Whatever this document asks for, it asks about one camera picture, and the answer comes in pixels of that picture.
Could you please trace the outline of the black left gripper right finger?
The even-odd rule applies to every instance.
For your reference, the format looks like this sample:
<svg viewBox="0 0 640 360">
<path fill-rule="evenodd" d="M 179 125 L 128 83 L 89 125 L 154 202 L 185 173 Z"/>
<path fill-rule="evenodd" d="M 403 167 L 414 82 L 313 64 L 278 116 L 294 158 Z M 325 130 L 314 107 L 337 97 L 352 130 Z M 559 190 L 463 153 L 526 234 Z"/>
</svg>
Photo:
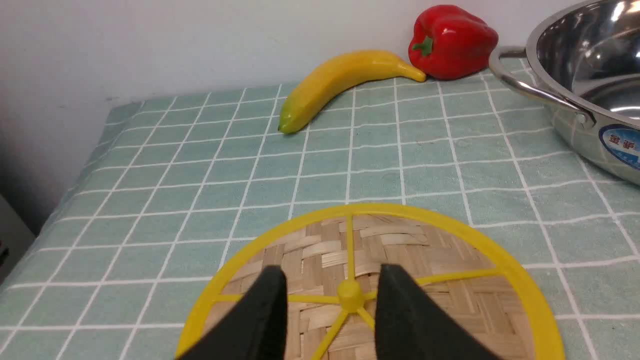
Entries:
<svg viewBox="0 0 640 360">
<path fill-rule="evenodd" d="M 498 360 L 398 264 L 384 263 L 374 319 L 378 360 Z"/>
</svg>

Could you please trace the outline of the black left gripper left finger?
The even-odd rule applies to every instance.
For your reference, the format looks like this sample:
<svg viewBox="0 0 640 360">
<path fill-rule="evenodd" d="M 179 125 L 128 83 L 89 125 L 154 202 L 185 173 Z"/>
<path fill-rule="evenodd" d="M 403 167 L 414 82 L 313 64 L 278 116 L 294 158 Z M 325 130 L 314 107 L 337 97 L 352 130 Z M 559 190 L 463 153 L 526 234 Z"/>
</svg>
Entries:
<svg viewBox="0 0 640 360">
<path fill-rule="evenodd" d="M 283 360 L 288 328 L 285 273 L 268 265 L 240 300 L 179 360 Z"/>
</svg>

